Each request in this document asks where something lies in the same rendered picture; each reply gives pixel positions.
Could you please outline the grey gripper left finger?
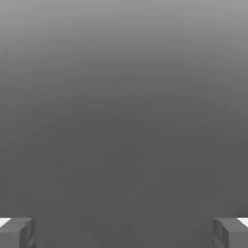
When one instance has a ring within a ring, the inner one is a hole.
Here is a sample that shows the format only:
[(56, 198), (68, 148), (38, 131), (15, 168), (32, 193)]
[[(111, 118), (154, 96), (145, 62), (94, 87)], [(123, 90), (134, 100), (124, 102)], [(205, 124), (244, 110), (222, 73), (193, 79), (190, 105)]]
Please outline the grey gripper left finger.
[(37, 248), (35, 219), (0, 217), (0, 248)]

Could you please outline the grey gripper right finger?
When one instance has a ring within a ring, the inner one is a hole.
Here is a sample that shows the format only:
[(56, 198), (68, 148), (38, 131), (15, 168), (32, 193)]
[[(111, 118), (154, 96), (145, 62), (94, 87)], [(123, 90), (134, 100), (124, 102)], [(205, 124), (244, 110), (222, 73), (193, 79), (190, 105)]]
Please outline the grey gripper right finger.
[(248, 217), (214, 218), (213, 248), (248, 248)]

